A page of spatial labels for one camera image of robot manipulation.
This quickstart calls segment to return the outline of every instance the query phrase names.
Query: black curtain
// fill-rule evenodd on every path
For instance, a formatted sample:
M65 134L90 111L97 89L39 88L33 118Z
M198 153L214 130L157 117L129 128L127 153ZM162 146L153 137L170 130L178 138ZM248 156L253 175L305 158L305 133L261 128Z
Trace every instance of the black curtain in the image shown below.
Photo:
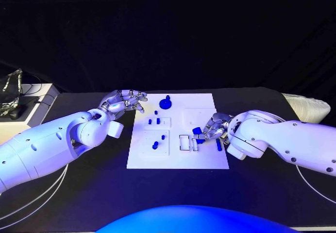
M10 2L0 51L68 92L266 86L336 108L335 0Z

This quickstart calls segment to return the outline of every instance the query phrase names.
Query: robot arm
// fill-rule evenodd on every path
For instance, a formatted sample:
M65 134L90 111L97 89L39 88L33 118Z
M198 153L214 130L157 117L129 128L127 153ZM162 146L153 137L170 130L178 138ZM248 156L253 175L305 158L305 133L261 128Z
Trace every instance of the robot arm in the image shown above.
M119 138L124 111L144 109L146 93L111 92L97 109L71 114L18 134L0 146L0 193L61 169L97 147L107 135Z
M219 126L215 123L208 128L195 137L222 138L230 143L228 153L238 159L247 156L261 158L270 147L289 163L336 176L336 128L294 120L284 121L258 110L237 115L228 121L225 119Z

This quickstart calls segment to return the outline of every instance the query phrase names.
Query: robotic hand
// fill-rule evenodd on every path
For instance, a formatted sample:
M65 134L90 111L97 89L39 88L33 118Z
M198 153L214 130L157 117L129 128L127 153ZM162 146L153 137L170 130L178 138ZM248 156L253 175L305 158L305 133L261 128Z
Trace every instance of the robotic hand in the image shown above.
M0 193L61 169L97 147L107 135L119 138L123 125L114 120L124 111L144 109L147 94L116 90L97 109L71 114L19 133L0 145Z
M235 117L215 113L196 139L224 140L238 159L261 158L267 148L292 164L336 176L336 128L286 121L271 113L253 110Z

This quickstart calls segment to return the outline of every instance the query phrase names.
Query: white cable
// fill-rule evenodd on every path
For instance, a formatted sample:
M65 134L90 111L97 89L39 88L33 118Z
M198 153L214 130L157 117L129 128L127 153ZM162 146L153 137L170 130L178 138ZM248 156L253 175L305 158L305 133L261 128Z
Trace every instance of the white cable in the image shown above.
M305 182L307 183L307 185L310 186L310 188L313 189L313 191L315 191L326 200L329 200L332 203L336 204L336 201L333 201L331 198L328 198L328 197L315 189L315 187L310 185L310 183L307 182L307 180L306 180L305 177L303 177L303 174L302 174L302 171L300 171L297 165L296 165L296 168L297 168L297 171L299 171L299 173L300 173L300 176L302 176Z
M0 217L0 220L2 219L5 219L5 218L8 218L8 217L10 217L15 213L18 213L22 209L25 209L48 192L49 192L49 190L54 188L54 186L58 184L58 182L59 182L59 180L61 180L61 178L62 178L62 176L64 176L64 174L65 174L65 172L67 172L67 169L68 169L68 165L67 165L67 167L65 167L65 170L64 170L64 172L62 172L62 174L61 174L61 176L59 176L59 178L58 178L58 180L55 181L55 183L54 183L54 185L51 186L51 188L44 192L44 194L31 202L31 203L28 203L20 209L18 209L16 211L13 211L10 214L8 214L6 216L3 216L3 217Z
M0 230L5 229L5 228L8 228L8 227L10 227L10 226L13 226L13 225L18 224L20 221L23 221L23 220L44 207L44 205L48 203L48 201L51 200L54 194L55 194L57 191L58 191L58 188L59 188L59 186L61 186L61 184L62 184L62 182L64 182L64 179L65 179L67 171L68 171L68 165L67 165L65 170L64 170L64 173L62 173L62 175L61 175L62 180L61 180L61 182L59 182L59 185L58 185L58 187L57 187L57 189L55 189L55 191L54 191L51 197L49 197L48 200L44 202L44 204L39 206L39 208L38 208L26 217L23 217L19 221L16 221L16 222L13 222L12 224L9 224L8 226L2 227Z

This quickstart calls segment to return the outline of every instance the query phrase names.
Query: blue object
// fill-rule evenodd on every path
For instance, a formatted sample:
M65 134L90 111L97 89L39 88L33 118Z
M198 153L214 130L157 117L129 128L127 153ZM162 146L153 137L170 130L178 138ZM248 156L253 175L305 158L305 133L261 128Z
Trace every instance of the blue object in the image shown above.
M218 148L218 151L222 151L222 145L221 145L221 140L219 140L219 138L217 139L217 148Z
M241 212L207 206L176 205L143 210L97 233L294 233L287 226Z
M160 101L159 105L162 109L169 109L172 107L170 96L166 96L166 99Z
M159 142L155 142L155 145L152 146L155 150L157 149L157 145L159 145Z
M202 129L201 129L201 127L195 128L195 129L192 130L192 133L194 133L194 134L202 134ZM205 142L205 139L196 139L196 143L198 143L198 144L202 144L204 142Z

